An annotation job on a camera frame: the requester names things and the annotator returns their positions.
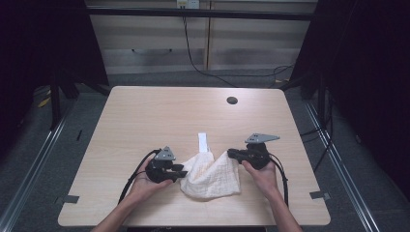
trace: wooden table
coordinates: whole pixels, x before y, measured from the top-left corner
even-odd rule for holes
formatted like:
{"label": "wooden table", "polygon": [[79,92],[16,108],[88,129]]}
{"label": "wooden table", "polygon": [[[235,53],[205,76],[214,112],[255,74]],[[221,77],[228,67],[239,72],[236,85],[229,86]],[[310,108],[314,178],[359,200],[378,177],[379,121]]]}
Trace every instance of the wooden table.
{"label": "wooden table", "polygon": [[[237,98],[236,104],[227,102]],[[182,87],[115,87],[105,105],[59,223],[98,224],[116,206],[121,191],[142,158],[169,146],[181,163],[198,153],[198,133],[206,132],[217,159],[229,148],[245,149],[254,132],[279,135],[268,150],[284,166],[290,210],[302,225],[324,225],[330,216],[323,199],[312,200],[316,179],[286,98],[281,90]],[[136,209],[128,226],[275,225],[267,200],[251,176],[239,167],[241,194],[195,200],[179,183]],[[278,184],[282,190],[281,178]]]}

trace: hand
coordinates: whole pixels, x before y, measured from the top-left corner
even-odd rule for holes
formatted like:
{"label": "hand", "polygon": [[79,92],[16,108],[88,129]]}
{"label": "hand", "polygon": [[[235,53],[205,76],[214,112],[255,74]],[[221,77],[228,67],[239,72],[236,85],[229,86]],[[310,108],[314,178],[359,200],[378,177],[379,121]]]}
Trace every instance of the hand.
{"label": "hand", "polygon": [[[145,167],[148,165],[151,159],[146,159],[141,167],[138,169],[137,173],[140,171],[145,171]],[[127,198],[131,198],[137,202],[142,202],[150,198],[154,193],[159,190],[165,189],[167,186],[171,185],[172,180],[165,180],[161,183],[152,182],[145,172],[138,174],[132,184],[130,193]]]}
{"label": "hand", "polygon": [[254,169],[246,160],[242,161],[242,165],[252,176],[254,182],[265,197],[268,197],[269,194],[272,194],[272,192],[278,190],[276,167],[271,161],[260,170]]}

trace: power outlet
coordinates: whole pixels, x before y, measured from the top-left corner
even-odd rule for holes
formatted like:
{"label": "power outlet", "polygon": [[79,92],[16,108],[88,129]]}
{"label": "power outlet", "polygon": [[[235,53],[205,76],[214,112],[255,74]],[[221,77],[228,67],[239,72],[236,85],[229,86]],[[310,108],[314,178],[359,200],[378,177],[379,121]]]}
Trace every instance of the power outlet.
{"label": "power outlet", "polygon": [[187,9],[188,0],[177,0],[177,9]]}
{"label": "power outlet", "polygon": [[199,0],[188,0],[188,9],[199,9]]}

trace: dark curtain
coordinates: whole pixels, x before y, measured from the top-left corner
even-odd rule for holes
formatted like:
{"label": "dark curtain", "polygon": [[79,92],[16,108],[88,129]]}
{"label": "dark curtain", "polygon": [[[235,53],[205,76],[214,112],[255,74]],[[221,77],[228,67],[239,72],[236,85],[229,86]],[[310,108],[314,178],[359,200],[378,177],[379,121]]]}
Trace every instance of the dark curtain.
{"label": "dark curtain", "polygon": [[89,15],[57,13],[51,8],[85,8],[85,4],[83,0],[0,2],[2,155],[32,102],[33,91],[48,85],[53,74],[63,73],[71,82],[108,84]]}

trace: gray metal bracket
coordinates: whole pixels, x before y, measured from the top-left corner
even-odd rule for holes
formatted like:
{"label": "gray metal bracket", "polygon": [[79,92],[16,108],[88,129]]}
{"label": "gray metal bracket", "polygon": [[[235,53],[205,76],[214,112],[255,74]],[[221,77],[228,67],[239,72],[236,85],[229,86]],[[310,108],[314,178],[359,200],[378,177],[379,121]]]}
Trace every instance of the gray metal bracket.
{"label": "gray metal bracket", "polygon": [[171,149],[166,146],[164,147],[155,157],[155,160],[176,160],[174,154],[172,153]]}
{"label": "gray metal bracket", "polygon": [[245,140],[245,142],[246,143],[263,143],[263,142],[277,140],[277,139],[280,139],[280,137],[276,135],[254,133],[247,140]]}

